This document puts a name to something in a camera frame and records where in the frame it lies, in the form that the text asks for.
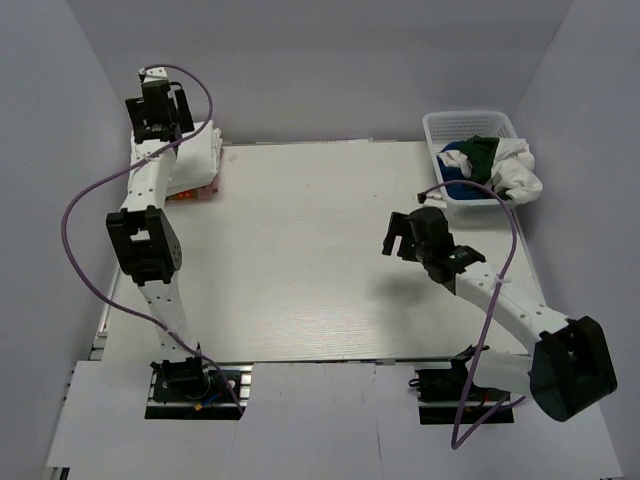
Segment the blue t shirt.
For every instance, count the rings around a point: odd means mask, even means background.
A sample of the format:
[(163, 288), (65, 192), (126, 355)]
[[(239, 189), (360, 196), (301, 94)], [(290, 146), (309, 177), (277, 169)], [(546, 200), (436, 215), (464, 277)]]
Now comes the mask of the blue t shirt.
[[(466, 180), (459, 164), (455, 160), (444, 161), (445, 153), (448, 151), (457, 151), (461, 141), (451, 142), (447, 144), (438, 154), (438, 168), (444, 181)], [(489, 195), (475, 187), (466, 184), (453, 184), (446, 187), (448, 195), (454, 200), (484, 200), (489, 199)]]

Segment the dark green t shirt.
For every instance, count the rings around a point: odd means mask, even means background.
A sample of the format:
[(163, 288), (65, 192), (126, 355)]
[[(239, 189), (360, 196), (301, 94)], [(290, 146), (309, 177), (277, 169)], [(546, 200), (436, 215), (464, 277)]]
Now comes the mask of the dark green t shirt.
[(466, 156), (464, 176), (467, 180), (494, 190), (492, 168), (500, 143), (497, 137), (473, 136), (462, 141), (458, 150)]

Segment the plain white t shirt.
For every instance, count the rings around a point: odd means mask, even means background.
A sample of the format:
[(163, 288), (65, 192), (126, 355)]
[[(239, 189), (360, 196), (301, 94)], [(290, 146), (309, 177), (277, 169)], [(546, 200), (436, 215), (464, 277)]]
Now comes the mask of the plain white t shirt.
[[(455, 160), (465, 173), (466, 156), (460, 151), (448, 151), (444, 161)], [(500, 138), (492, 168), (493, 192), (504, 201), (526, 204), (537, 200), (542, 192), (541, 180), (534, 174), (535, 158), (525, 139)]]

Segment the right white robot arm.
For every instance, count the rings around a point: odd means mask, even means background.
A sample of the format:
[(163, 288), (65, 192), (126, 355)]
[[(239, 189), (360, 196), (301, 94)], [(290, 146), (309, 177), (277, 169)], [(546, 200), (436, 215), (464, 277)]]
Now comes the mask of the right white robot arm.
[(432, 281), (487, 313), (525, 349), (512, 354), (484, 347), (477, 354), (468, 347), (446, 369), (419, 370), (409, 384), (422, 402), (463, 397), (484, 407), (510, 393), (533, 399), (550, 418), (564, 422), (616, 391), (601, 325), (541, 305), (500, 277), (481, 253), (455, 243), (441, 210), (392, 213), (382, 252), (421, 264)]

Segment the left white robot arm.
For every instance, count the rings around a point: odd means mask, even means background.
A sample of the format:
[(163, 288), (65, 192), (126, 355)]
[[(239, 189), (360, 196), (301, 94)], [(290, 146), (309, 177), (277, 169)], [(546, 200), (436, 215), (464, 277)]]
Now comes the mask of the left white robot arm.
[(165, 65), (139, 71), (141, 95), (125, 101), (132, 123), (131, 171), (120, 209), (106, 227), (122, 272), (138, 287), (150, 310), (160, 343), (158, 367), (196, 355), (178, 276), (182, 248), (164, 206), (179, 146), (207, 126), (194, 126), (182, 85), (169, 79)]

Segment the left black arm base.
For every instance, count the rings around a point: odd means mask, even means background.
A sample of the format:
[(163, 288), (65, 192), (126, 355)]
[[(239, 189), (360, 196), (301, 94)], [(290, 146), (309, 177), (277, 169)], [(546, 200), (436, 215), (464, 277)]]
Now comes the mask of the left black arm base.
[(223, 365), (220, 374), (199, 358), (152, 362), (146, 420), (229, 420), (242, 416), (251, 386), (251, 365)]

